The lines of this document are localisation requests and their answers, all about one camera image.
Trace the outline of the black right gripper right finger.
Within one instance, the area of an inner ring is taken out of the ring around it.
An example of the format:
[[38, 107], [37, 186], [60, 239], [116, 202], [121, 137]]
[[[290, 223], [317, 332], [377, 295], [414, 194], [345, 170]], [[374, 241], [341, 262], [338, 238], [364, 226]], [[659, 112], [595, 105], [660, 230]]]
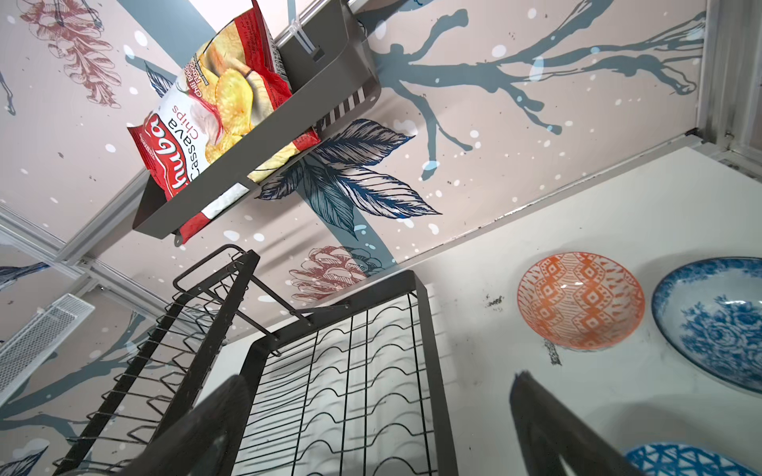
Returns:
[[577, 475], [642, 473], [529, 372], [516, 375], [509, 403], [529, 475], [565, 475], [568, 469]]

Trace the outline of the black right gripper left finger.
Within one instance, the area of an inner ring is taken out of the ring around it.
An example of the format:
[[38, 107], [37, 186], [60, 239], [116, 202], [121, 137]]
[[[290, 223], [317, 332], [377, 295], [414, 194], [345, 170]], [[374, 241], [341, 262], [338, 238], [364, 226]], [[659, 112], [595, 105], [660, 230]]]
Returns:
[[173, 424], [122, 475], [230, 475], [252, 399], [241, 376], [228, 378]]

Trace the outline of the blue triangle patterned bowl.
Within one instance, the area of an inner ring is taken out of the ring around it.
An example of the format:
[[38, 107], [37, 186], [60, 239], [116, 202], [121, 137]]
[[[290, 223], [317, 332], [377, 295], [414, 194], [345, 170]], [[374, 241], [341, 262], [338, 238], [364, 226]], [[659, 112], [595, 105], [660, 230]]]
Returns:
[[671, 442], [652, 442], [625, 454], [645, 475], [758, 476], [759, 472], [719, 453]]

